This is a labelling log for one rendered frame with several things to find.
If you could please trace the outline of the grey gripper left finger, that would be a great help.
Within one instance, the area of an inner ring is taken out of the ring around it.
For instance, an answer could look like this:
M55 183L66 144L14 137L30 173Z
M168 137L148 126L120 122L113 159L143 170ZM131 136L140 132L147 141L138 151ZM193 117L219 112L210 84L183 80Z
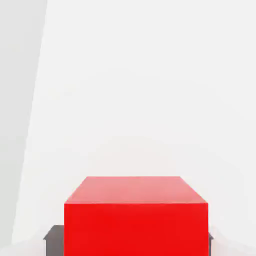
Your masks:
M53 225L49 231L0 249L0 256L64 256L64 226Z

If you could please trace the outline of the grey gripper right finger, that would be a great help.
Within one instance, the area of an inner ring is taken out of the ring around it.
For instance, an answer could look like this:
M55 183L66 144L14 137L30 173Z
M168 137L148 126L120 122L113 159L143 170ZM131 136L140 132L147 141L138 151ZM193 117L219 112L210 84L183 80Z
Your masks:
M209 256L256 256L256 246L225 237L215 226L209 228Z

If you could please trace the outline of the small red cube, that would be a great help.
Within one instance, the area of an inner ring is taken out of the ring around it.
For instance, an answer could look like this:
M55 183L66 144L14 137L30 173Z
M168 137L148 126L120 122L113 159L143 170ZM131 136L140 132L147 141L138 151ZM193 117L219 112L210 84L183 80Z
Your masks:
M178 176L89 176L64 204L63 253L209 256L208 203Z

